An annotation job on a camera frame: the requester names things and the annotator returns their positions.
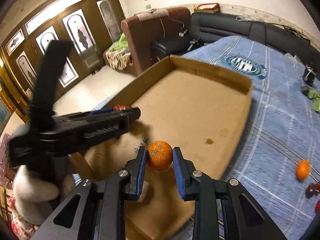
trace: silver bolt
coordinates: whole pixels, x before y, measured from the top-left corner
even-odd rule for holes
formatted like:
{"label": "silver bolt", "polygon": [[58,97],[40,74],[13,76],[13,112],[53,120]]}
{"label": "silver bolt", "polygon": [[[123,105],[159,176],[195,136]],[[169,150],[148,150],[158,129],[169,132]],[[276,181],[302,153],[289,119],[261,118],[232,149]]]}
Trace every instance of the silver bolt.
{"label": "silver bolt", "polygon": [[83,179],[81,182],[82,186],[86,187],[89,186],[91,184],[91,180],[89,179]]}
{"label": "silver bolt", "polygon": [[237,186],[239,184],[239,181],[237,181],[236,179],[231,179],[229,180],[229,183],[232,185],[232,186]]}
{"label": "silver bolt", "polygon": [[126,170],[122,170],[122,171],[119,171],[119,172],[118,172],[118,175],[119,175],[120,177],[124,177],[124,176],[127,176],[127,175],[128,175],[128,172],[127,172]]}
{"label": "silver bolt", "polygon": [[195,176],[195,177],[201,177],[202,176],[202,172],[201,171],[194,171],[192,173],[192,175]]}

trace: blue tablecloth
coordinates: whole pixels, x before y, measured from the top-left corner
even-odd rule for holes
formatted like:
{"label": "blue tablecloth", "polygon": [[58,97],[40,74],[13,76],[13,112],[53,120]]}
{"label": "blue tablecloth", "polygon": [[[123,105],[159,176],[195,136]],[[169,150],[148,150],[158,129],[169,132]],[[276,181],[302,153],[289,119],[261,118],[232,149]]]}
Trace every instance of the blue tablecloth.
{"label": "blue tablecloth", "polygon": [[[240,36],[222,38],[183,57],[252,77],[252,106],[232,177],[241,181],[289,240],[299,239],[314,218],[319,200],[307,199],[306,188],[320,179],[319,115],[301,93],[305,67]],[[300,182],[295,169],[303,159],[312,169]],[[191,234],[188,229],[179,238]]]}

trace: cardboard box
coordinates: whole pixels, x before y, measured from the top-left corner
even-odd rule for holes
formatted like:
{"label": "cardboard box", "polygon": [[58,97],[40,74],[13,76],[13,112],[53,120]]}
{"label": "cardboard box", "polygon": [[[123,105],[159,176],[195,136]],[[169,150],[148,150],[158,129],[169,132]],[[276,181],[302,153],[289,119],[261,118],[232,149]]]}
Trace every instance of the cardboard box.
{"label": "cardboard box", "polygon": [[[121,140],[88,150],[85,158],[95,177],[107,178],[135,158],[140,145],[163,140],[179,146],[185,159],[219,179],[233,156],[249,113],[252,81],[215,65],[167,57],[120,91],[106,107],[138,106],[141,118]],[[146,169],[151,185],[142,203],[125,203],[126,237],[163,239],[193,214],[194,202],[181,200],[173,167]]]}

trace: orange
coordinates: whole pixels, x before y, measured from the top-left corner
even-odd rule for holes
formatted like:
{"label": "orange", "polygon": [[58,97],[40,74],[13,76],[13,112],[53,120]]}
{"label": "orange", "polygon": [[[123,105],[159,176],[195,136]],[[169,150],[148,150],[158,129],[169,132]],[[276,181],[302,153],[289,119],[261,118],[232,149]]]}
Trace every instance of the orange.
{"label": "orange", "polygon": [[309,162],[306,160],[299,162],[296,169],[297,179],[304,180],[308,177],[309,173],[310,173]]}
{"label": "orange", "polygon": [[172,148],[164,141],[155,141],[148,147],[147,163],[156,171],[169,168],[172,163]]}

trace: floor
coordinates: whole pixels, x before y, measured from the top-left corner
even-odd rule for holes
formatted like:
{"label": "floor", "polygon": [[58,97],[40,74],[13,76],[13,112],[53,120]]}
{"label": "floor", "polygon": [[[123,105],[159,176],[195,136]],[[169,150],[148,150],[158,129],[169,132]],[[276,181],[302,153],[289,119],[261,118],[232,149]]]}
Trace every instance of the floor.
{"label": "floor", "polygon": [[90,111],[106,98],[112,97],[135,79],[104,66],[95,75],[89,75],[64,94],[53,106],[57,115]]}

